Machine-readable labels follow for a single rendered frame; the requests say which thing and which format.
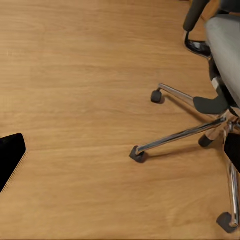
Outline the swivel chair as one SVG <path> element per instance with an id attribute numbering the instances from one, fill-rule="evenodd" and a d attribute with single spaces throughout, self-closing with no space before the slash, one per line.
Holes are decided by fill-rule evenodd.
<path id="1" fill-rule="evenodd" d="M 206 40 L 191 40 L 189 33 L 195 28 L 210 0 L 191 0 L 183 23 L 181 43 L 189 52 L 207 59 L 211 85 L 217 92 L 215 99 L 192 97 L 166 84 L 160 83 L 151 94 L 151 100 L 162 99 L 161 89 L 195 108 L 200 114 L 213 119 L 182 132 L 138 146 L 129 157 L 139 162 L 146 151 L 190 137 L 202 132 L 198 143 L 207 148 L 221 135 L 225 145 L 229 133 L 240 135 L 240 0 L 219 0 L 218 10 L 205 26 Z M 240 204 L 237 170 L 225 153 L 231 214 L 222 213 L 216 222 L 232 233 L 240 226 Z"/>

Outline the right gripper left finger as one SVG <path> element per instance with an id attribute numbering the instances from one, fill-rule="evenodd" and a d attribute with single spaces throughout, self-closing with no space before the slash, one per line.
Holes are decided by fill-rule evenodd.
<path id="1" fill-rule="evenodd" d="M 21 133 L 0 138 L 0 193 L 25 152 L 26 145 Z"/>

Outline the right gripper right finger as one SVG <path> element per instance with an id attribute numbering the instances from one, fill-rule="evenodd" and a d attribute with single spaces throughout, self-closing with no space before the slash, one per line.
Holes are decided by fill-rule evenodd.
<path id="1" fill-rule="evenodd" d="M 228 155 L 229 159 L 240 173 L 240 135 L 235 133 L 229 133 L 227 135 L 224 151 Z"/>

